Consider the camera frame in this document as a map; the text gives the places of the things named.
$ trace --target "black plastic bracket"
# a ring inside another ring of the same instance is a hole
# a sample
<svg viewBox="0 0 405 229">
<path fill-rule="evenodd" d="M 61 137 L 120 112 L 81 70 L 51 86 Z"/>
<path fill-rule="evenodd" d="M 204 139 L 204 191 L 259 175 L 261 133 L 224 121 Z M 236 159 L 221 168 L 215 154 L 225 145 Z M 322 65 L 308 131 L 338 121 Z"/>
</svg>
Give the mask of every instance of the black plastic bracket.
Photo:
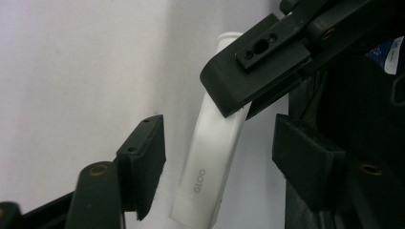
<svg viewBox="0 0 405 229">
<path fill-rule="evenodd" d="M 272 159 L 312 211 L 330 208 L 345 152 L 301 120 L 278 114 Z"/>
<path fill-rule="evenodd" d="M 391 1 L 288 1 L 282 20 L 269 15 L 215 55 L 202 69 L 205 89 L 228 117 L 252 102 L 250 119 L 308 77 L 388 36 Z"/>
<path fill-rule="evenodd" d="M 166 161 L 163 115 L 146 118 L 117 151 L 114 162 L 92 164 L 76 190 L 21 216 L 18 205 L 0 203 L 0 228 L 124 228 L 125 211 L 149 213 Z"/>
</svg>

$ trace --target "white background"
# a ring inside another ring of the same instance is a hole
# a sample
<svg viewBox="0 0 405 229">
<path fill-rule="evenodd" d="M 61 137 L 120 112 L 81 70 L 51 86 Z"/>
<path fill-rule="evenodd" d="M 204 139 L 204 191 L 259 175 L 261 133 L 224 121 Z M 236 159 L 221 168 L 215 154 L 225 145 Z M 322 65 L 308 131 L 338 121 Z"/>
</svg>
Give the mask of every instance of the white background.
<svg viewBox="0 0 405 229">
<path fill-rule="evenodd" d="M 150 214 L 168 217 L 203 100 L 199 76 L 225 31 L 247 31 L 278 1 L 0 1 L 0 201 L 23 213 L 113 160 L 144 118 L 164 115 L 167 162 Z M 285 182 L 271 161 L 276 112 L 244 127 L 215 228 L 284 228 Z"/>
</svg>

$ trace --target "white plastic object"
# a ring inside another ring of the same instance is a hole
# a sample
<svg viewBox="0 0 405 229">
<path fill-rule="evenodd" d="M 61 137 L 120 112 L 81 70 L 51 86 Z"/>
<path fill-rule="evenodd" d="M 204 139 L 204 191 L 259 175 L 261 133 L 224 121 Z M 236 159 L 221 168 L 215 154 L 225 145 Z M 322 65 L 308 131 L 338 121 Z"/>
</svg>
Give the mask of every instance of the white plastic object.
<svg viewBox="0 0 405 229">
<path fill-rule="evenodd" d="M 220 35 L 217 52 L 240 35 L 238 32 Z M 193 229 L 209 229 L 214 225 L 249 107 L 250 103 L 224 118 L 205 92 L 171 219 Z"/>
</svg>

